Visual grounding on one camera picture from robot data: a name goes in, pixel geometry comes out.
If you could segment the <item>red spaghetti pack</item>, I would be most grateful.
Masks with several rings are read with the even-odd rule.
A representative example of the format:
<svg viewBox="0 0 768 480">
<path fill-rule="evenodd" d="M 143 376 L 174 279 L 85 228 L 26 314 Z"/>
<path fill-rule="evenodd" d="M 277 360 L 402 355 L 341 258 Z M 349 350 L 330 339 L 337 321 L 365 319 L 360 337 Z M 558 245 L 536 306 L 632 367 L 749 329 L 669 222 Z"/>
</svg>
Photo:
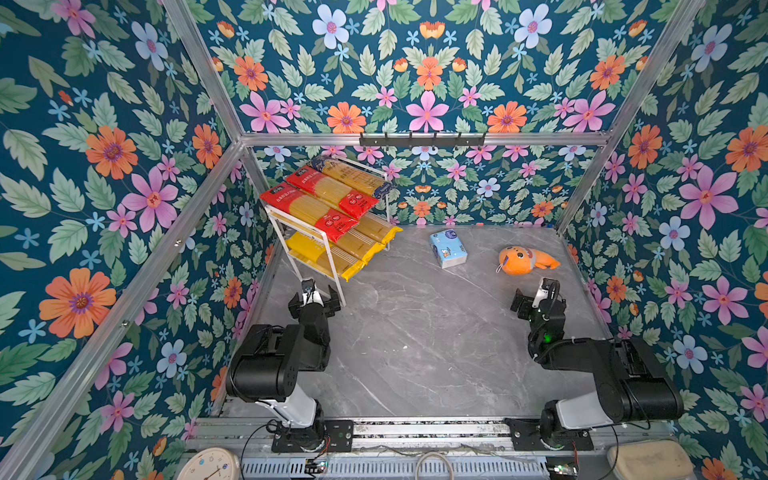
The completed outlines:
<svg viewBox="0 0 768 480">
<path fill-rule="evenodd" d="M 378 200 L 311 167 L 301 167 L 286 182 L 336 207 L 345 215 L 360 219 L 370 212 Z"/>
<path fill-rule="evenodd" d="M 260 199 L 321 230 L 333 242 L 358 225 L 356 219 L 285 182 L 262 193 Z"/>
</svg>

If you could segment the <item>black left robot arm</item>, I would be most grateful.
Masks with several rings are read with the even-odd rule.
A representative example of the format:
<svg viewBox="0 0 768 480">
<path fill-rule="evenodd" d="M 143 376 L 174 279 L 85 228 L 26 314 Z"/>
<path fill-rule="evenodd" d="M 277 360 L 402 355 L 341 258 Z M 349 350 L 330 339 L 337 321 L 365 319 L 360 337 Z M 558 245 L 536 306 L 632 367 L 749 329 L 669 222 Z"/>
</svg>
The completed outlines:
<svg viewBox="0 0 768 480">
<path fill-rule="evenodd" d="M 320 402 L 298 384 L 301 372 L 323 372 L 331 356 L 328 319 L 341 310 L 338 291 L 321 293 L 313 280 L 288 303 L 294 324 L 255 324 L 235 351 L 225 380 L 226 393 L 267 408 L 277 421 L 275 436 L 303 451 L 326 441 Z"/>
</svg>

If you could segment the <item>blue gold spaghetti pack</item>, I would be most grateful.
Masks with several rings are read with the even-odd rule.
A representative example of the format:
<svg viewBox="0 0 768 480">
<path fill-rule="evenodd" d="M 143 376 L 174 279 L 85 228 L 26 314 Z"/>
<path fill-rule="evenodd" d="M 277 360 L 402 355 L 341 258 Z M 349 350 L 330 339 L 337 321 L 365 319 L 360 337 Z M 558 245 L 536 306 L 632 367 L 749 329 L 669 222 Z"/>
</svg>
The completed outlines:
<svg viewBox="0 0 768 480">
<path fill-rule="evenodd" d="M 393 184 L 380 175 L 374 175 L 342 160 L 319 156 L 310 160 L 309 165 L 313 169 L 376 199 L 384 198 L 393 189 Z"/>
</svg>

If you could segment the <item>yellow Pastatime spaghetti pack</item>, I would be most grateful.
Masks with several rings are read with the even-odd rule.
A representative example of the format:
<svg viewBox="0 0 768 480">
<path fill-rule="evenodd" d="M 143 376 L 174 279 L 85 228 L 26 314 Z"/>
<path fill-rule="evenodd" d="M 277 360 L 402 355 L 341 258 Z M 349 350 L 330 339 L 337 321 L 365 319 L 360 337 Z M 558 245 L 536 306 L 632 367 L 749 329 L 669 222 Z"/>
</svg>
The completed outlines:
<svg viewBox="0 0 768 480">
<path fill-rule="evenodd" d="M 324 245 L 299 232 L 288 238 L 286 245 L 289 253 L 296 259 L 330 276 L 336 271 L 345 281 L 349 281 L 366 266 L 364 261 L 334 244 L 331 244 L 330 251 L 327 251 Z"/>
</svg>

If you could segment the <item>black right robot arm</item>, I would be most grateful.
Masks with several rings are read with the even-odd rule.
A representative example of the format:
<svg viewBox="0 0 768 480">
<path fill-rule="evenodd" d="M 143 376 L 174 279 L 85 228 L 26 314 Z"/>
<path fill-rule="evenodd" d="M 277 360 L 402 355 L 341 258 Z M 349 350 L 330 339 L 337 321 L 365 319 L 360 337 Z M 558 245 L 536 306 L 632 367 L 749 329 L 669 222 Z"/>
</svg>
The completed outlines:
<svg viewBox="0 0 768 480">
<path fill-rule="evenodd" d="M 560 283 L 545 278 L 533 296 L 516 290 L 510 310 L 529 324 L 527 351 L 548 371 L 588 373 L 594 390 L 547 402 L 530 432 L 544 447 L 592 446 L 589 431 L 642 422 L 674 421 L 684 413 L 679 388 L 651 348 L 637 339 L 565 337 L 567 302 Z"/>
</svg>

